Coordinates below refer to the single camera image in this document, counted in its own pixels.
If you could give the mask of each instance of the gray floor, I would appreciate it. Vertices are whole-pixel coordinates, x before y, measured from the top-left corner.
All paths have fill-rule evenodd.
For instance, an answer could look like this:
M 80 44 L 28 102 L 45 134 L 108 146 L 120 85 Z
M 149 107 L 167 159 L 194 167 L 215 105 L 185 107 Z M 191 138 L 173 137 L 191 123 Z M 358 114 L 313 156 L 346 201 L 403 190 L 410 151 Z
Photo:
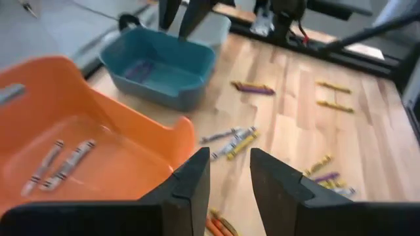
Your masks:
M 338 20 L 311 10 L 305 12 L 303 26 L 312 30 L 326 32 L 339 38 L 356 33 L 370 27 L 379 13 L 383 10 L 388 0 L 371 0 L 373 16 L 353 14 L 349 21 Z M 410 44 L 398 43 L 386 37 L 376 37 L 363 42 L 366 45 L 381 49 L 384 54 L 402 58 L 410 49 Z

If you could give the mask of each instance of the wooden table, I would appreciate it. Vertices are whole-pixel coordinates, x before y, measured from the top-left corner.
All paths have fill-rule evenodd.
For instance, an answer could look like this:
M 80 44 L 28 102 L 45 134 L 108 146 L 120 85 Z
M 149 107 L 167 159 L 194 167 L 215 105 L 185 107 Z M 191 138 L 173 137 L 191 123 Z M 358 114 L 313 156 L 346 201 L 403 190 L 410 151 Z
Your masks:
M 318 40 L 332 38 L 318 32 L 308 34 Z M 381 56 L 377 49 L 356 48 Z M 276 95 L 240 93 L 230 85 L 232 80 L 269 85 Z M 352 94 L 320 87 L 317 80 L 348 87 Z M 396 87 L 385 79 L 231 34 L 222 47 L 205 99 L 191 113 L 119 92 L 104 68 L 89 83 L 164 125 L 187 116 L 194 124 L 197 141 L 231 127 L 255 125 L 262 135 L 251 146 L 298 170 L 330 154 L 334 161 L 320 174 L 340 172 L 357 191 L 354 201 L 420 200 L 419 146 Z M 317 100 L 352 107 L 355 113 L 321 107 Z M 215 151 L 226 142 L 209 146 Z M 209 206 L 222 210 L 242 235 L 264 235 L 251 185 L 249 149 L 234 161 L 211 163 Z

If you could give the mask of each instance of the blue plastic tub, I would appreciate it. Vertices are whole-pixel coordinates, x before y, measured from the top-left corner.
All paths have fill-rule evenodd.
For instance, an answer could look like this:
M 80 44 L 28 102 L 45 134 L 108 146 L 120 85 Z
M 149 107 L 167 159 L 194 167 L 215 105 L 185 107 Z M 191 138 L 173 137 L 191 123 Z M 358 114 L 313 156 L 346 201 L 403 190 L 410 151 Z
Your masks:
M 120 91 L 190 111 L 204 95 L 216 56 L 209 47 L 135 28 L 106 46 L 100 60 Z

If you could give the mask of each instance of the black metal frame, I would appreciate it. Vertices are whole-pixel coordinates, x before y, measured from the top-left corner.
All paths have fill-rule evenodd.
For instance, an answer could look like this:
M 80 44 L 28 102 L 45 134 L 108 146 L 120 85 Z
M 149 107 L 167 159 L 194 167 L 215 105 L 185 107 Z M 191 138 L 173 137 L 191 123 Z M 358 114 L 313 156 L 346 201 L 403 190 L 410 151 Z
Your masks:
M 390 56 L 386 56 L 384 60 L 381 60 L 379 58 L 360 54 L 345 48 L 351 44 L 381 35 L 390 30 L 402 28 L 414 21 L 418 21 L 420 20 L 420 12 L 411 12 L 380 26 L 364 29 L 355 35 L 341 40 L 336 40 L 331 43 L 323 43 L 310 39 L 306 47 L 302 46 L 302 37 L 295 36 L 290 37 L 289 39 L 284 39 L 276 37 L 275 33 L 270 34 L 267 37 L 263 37 L 250 31 L 249 28 L 251 27 L 252 22 L 220 12 L 215 13 L 224 15 L 230 19 L 232 23 L 230 27 L 231 33 L 256 39 L 271 45 L 276 45 L 294 52 L 303 53 L 317 59 L 339 64 L 370 75 L 389 79 L 396 84 L 400 95 L 403 93 L 420 55 L 420 50 L 417 50 L 420 49 L 420 42 L 416 43 L 414 50 L 411 50 L 403 60 Z M 405 109 L 408 111 L 407 115 L 410 118 L 411 126 L 413 127 L 414 133 L 417 137 L 417 141 L 420 143 L 420 125 L 417 122 L 417 119 L 412 116 L 412 108 L 405 107 Z

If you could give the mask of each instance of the orange plastic tray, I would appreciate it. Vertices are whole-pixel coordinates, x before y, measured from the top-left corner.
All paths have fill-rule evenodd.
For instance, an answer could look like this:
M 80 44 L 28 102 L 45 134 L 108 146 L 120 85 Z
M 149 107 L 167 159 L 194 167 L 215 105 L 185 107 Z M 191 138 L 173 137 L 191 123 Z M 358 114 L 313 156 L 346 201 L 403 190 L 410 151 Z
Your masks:
M 0 73 L 0 89 L 12 84 L 25 89 L 0 103 L 0 216 L 29 201 L 139 199 L 193 152 L 194 129 L 187 118 L 163 127 L 90 89 L 66 58 L 38 58 Z M 43 180 L 91 138 L 96 147 L 65 182 L 52 192 L 37 186 L 21 197 L 55 140 L 65 146 Z

